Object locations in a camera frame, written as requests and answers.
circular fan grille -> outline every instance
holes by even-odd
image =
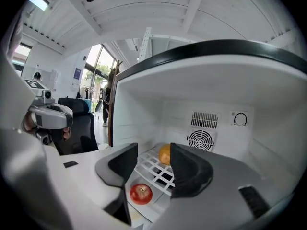
[[[207,151],[213,146],[212,137],[204,130],[194,131],[189,137],[189,145]]]

fan vent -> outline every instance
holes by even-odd
[[[193,112],[191,125],[216,129],[218,122],[218,115],[213,113]]]
[[[189,145],[198,149],[208,151],[213,145],[213,139],[211,135],[204,130],[194,131],[188,138]]]

ceiling light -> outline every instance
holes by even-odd
[[[37,7],[39,7],[42,11],[45,11],[49,5],[49,2],[47,0],[29,0],[29,1],[35,4]]]

poster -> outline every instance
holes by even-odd
[[[81,70],[79,68],[76,68],[75,74],[73,75],[73,78],[79,80],[80,74],[81,74]]]
[[[73,75],[73,79],[72,79],[73,89],[79,88],[80,75],[81,75],[81,70],[79,68],[76,68],[75,73]]]

white refrigerator wall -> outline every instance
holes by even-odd
[[[191,125],[192,113],[202,112],[219,114],[217,128],[197,127]],[[233,112],[247,115],[246,126],[235,126]],[[242,160],[247,151],[253,127],[254,109],[243,105],[222,103],[164,101],[162,127],[159,142],[177,142],[189,145],[187,137],[193,130],[205,130],[215,133],[212,151],[227,157]]]
[[[155,145],[162,117],[160,99],[116,91],[113,117],[113,145],[138,143],[139,154]]]
[[[306,127],[307,102],[289,109],[257,109],[244,162],[285,192],[293,190],[307,165]]]

